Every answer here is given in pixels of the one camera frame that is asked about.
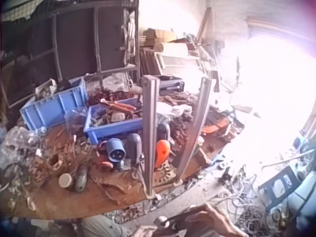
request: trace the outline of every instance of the workbench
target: workbench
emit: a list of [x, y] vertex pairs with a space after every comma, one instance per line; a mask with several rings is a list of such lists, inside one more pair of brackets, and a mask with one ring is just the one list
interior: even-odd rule
[[[48, 137], [50, 138], [48, 144], [50, 146], [55, 146], [59, 143], [66, 144], [69, 141], [70, 136], [66, 133], [66, 130], [57, 138], [57, 134], [63, 129], [63, 126], [59, 125], [48, 131]], [[204, 139], [205, 142], [202, 149], [209, 159], [214, 157], [226, 144], [225, 141], [212, 135], [204, 136]], [[79, 154], [76, 159], [85, 157], [86, 155]], [[98, 159], [95, 153], [92, 154], [91, 158]], [[205, 159], [200, 156], [193, 157], [183, 175], [183, 179], [196, 173], [206, 165], [208, 164]], [[100, 171], [91, 170], [90, 172], [98, 173]], [[7, 203], [12, 194], [6, 189], [0, 195], [1, 213], [7, 216], [48, 220], [84, 218], [122, 209], [146, 199], [142, 190], [142, 183], [133, 181], [130, 171], [103, 172], [99, 173], [99, 175], [106, 178], [109, 183], [120, 185], [126, 191], [126, 194], [121, 194], [114, 189], [109, 190], [111, 196], [118, 198], [119, 203], [114, 203], [109, 198], [106, 198], [91, 179], [88, 179], [87, 186], [82, 193], [75, 193], [62, 189], [58, 185], [58, 177], [52, 177], [40, 188], [32, 187], [28, 189], [29, 195], [36, 206], [35, 211], [31, 211], [27, 207], [26, 200], [23, 198], [17, 201], [14, 210], [10, 211]], [[173, 187], [172, 184], [160, 186], [155, 188], [155, 192], [160, 193], [171, 187]]]

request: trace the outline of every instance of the blue plastic crate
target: blue plastic crate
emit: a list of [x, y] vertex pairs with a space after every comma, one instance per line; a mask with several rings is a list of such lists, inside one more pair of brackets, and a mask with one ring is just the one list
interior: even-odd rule
[[71, 89], [39, 101], [36, 101], [34, 96], [20, 109], [29, 130], [59, 125], [65, 122], [64, 114], [67, 110], [86, 107], [88, 96], [83, 77], [71, 79], [69, 82], [72, 84]]
[[[120, 100], [119, 102], [136, 106], [137, 98]], [[142, 118], [134, 118], [126, 121], [114, 122], [107, 125], [92, 127], [91, 117], [94, 117], [95, 113], [105, 112], [107, 109], [108, 107], [106, 105], [92, 105], [89, 107], [83, 131], [88, 134], [90, 142], [92, 144], [98, 144], [98, 139], [102, 137], [112, 136], [123, 132], [130, 132], [141, 129], [143, 127]]]

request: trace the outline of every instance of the wood scrap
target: wood scrap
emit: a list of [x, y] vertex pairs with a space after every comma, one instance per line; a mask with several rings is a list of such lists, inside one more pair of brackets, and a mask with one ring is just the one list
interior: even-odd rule
[[226, 127], [230, 123], [229, 119], [226, 117], [223, 117], [219, 122], [212, 125], [207, 125], [202, 129], [203, 133], [213, 133], [218, 131], [221, 128]]

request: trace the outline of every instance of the tool handle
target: tool handle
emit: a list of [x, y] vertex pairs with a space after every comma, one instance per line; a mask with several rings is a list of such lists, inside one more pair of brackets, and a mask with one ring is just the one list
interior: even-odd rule
[[134, 112], [132, 110], [123, 108], [123, 107], [121, 107], [120, 105], [117, 105], [117, 104], [111, 104], [110, 105], [110, 110], [119, 111], [119, 112], [122, 112], [122, 113], [127, 114], [127, 115], [133, 115], [134, 114]]
[[125, 108], [125, 109], [129, 109], [129, 110], [133, 110], [133, 111], [136, 110], [136, 107], [134, 107], [132, 105], [122, 104], [122, 103], [119, 103], [117, 101], [114, 101], [114, 104], [119, 105], [120, 107]]
[[182, 220], [186, 219], [188, 216], [191, 216], [193, 214], [197, 214], [200, 211], [204, 211], [204, 210], [205, 210], [205, 204], [203, 204], [201, 206], [193, 207], [185, 213], [181, 213], [181, 214], [178, 214], [178, 215], [175, 215], [175, 216], [168, 218], [165, 222], [173, 221], [173, 220], [182, 221]]

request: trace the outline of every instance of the orange handle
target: orange handle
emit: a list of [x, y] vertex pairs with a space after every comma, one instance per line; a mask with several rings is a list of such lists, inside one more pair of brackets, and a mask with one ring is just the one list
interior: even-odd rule
[[122, 113], [125, 113], [125, 114], [128, 114], [128, 115], [133, 115], [133, 111], [129, 110], [129, 109], [126, 109], [126, 108], [123, 108], [121, 107], [120, 105], [117, 105], [117, 104], [111, 104], [110, 105], [110, 110], [115, 110], [115, 111], [119, 111], [119, 112], [122, 112]]
[[114, 104], [119, 105], [120, 107], [126, 108], [126, 109], [128, 109], [128, 110], [133, 110], [133, 111], [136, 110], [136, 107], [134, 107], [134, 106], [132, 106], [132, 105], [122, 104], [122, 103], [119, 103], [119, 102], [117, 102], [117, 101], [114, 101]]
[[156, 144], [155, 168], [161, 166], [170, 154], [170, 143], [167, 140], [160, 140]]

